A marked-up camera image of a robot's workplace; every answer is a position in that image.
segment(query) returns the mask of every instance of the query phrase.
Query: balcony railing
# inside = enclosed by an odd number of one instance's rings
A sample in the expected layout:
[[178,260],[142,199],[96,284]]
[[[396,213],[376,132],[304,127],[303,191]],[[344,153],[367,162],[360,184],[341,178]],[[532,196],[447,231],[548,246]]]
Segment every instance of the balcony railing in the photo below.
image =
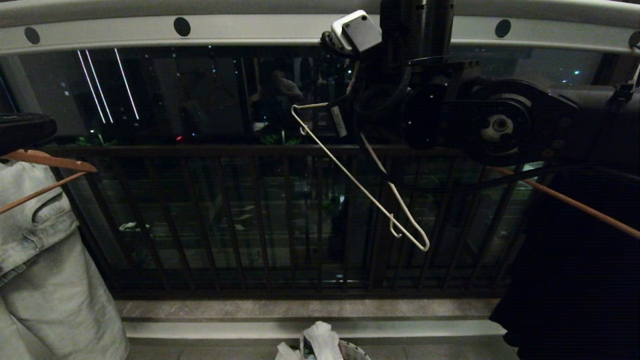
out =
[[[330,150],[406,224],[357,147]],[[498,296],[532,195],[522,183],[443,195],[400,189],[431,239],[425,253],[390,234],[388,219],[316,146],[47,151],[98,168],[65,191],[90,254],[121,299]],[[447,149],[376,153],[423,187],[500,176]]]

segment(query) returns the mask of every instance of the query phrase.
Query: trash bin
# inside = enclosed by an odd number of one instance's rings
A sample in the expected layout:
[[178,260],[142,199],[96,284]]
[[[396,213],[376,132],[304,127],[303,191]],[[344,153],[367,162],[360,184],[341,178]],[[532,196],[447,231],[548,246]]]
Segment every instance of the trash bin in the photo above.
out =
[[371,360],[361,348],[347,341],[340,340],[338,347],[344,360]]

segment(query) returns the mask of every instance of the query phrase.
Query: light blue denim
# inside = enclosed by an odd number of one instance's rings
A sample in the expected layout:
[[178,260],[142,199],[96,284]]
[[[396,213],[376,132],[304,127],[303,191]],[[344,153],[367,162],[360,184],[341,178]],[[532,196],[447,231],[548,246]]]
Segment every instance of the light blue denim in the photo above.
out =
[[[0,163],[0,205],[55,183],[44,165]],[[55,188],[0,215],[0,286],[23,271],[36,254],[66,238],[77,227],[69,201]]]
[[[0,205],[53,182],[48,167],[0,164]],[[122,321],[59,188],[0,215],[0,359],[32,360],[15,322],[58,359],[124,360]]]

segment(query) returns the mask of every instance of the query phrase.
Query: black circular dot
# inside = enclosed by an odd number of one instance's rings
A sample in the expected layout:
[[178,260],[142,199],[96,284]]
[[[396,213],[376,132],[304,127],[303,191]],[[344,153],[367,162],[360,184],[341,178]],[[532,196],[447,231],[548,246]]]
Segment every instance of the black circular dot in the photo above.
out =
[[191,25],[189,25],[187,19],[183,17],[175,18],[173,21],[173,28],[175,32],[182,37],[188,37],[191,33]]
[[511,21],[507,19],[500,20],[495,26],[495,36],[504,38],[511,31]]
[[38,45],[40,43],[40,34],[38,34],[38,31],[31,26],[24,28],[24,37],[26,37],[33,45]]
[[507,128],[507,120],[504,119],[498,119],[495,121],[495,127],[498,130],[505,130]]

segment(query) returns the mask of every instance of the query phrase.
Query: plastic bag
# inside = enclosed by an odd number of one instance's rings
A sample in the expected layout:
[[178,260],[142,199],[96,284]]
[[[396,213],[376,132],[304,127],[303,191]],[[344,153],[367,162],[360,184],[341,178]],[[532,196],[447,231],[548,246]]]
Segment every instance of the plastic bag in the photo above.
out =
[[280,343],[280,345],[278,345],[278,355],[276,356],[276,360],[301,360],[301,359],[302,359],[302,354],[300,353],[300,350],[293,351],[285,343]]
[[304,360],[344,360],[338,347],[340,338],[331,325],[316,322],[303,332],[300,349]]

